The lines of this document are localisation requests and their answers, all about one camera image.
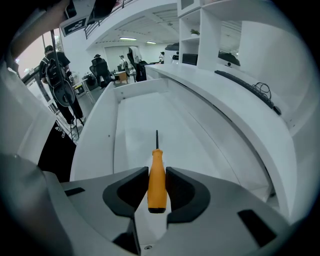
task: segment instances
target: ceiling light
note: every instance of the ceiling light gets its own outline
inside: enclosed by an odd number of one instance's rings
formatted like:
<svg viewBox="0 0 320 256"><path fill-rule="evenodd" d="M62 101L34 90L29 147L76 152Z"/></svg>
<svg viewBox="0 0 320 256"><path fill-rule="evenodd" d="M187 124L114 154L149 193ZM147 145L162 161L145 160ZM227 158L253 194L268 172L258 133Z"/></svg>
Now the ceiling light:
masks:
<svg viewBox="0 0 320 256"><path fill-rule="evenodd" d="M137 40L136 38L130 38L130 37L120 37L121 40L131 40L131 41L135 41Z"/></svg>

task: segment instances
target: railing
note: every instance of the railing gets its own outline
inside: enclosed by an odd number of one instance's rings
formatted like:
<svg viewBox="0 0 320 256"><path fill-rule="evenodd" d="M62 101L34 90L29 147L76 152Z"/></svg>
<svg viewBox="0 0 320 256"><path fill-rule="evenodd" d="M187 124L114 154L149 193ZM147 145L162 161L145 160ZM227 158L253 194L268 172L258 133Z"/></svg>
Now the railing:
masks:
<svg viewBox="0 0 320 256"><path fill-rule="evenodd" d="M116 6L112 9L110 15L111 15L112 13L116 12L116 11L119 10L119 9L125 8L125 6L126 6L128 3L132 2L132 1L134 1L134 0L118 0L118 1L117 1L118 5L116 5ZM90 25L86 26L85 29L84 29L85 38L88 39L89 36L90 36L90 34L91 34L97 27L100 27L100 24L101 24L103 21L105 21L106 19L108 19L108 18L110 17L110 15L109 15L108 17L100 20L100 21L97 21L97 22L95 22L95 23L93 23L93 24L90 24Z"/></svg>

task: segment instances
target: screwdriver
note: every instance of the screwdriver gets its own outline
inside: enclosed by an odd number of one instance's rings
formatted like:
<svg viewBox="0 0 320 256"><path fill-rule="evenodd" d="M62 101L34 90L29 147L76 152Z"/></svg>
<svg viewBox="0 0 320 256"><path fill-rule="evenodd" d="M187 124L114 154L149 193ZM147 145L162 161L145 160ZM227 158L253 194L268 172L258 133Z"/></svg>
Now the screwdriver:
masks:
<svg viewBox="0 0 320 256"><path fill-rule="evenodd" d="M152 214L163 214L167 205L166 172L162 161L163 151L159 149L158 130L155 131L155 148L152 151L147 191L148 210Z"/></svg>

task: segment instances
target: white counter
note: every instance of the white counter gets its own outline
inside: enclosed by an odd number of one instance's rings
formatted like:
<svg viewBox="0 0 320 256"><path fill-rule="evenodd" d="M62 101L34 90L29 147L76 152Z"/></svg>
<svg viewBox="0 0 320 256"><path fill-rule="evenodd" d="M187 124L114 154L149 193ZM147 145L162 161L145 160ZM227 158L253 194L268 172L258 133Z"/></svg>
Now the white counter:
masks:
<svg viewBox="0 0 320 256"><path fill-rule="evenodd" d="M148 78L171 78L204 97L247 137L274 185L281 213L289 220L296 196L297 163L285 122L253 93L214 72L187 64L146 66Z"/></svg>

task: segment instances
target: black keyboard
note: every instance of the black keyboard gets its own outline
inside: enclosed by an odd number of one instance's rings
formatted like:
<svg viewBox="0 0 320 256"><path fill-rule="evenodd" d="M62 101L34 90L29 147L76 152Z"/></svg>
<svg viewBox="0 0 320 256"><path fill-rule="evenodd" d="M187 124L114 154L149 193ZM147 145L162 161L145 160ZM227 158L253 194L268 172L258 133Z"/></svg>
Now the black keyboard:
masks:
<svg viewBox="0 0 320 256"><path fill-rule="evenodd" d="M265 104L267 104L269 106L269 108L274 109L275 104L270 99L268 99L268 97L265 94L261 93L258 89L253 87L251 84L248 84L247 82L239 79L238 77L236 77L232 74L229 74L227 72L224 72L224 71L216 70L214 72L217 73L218 75L223 76L225 78L228 78L231 81L237 83L238 85L241 85L242 87L246 88L247 90L252 92L254 95L259 97L260 100L262 100Z"/></svg>

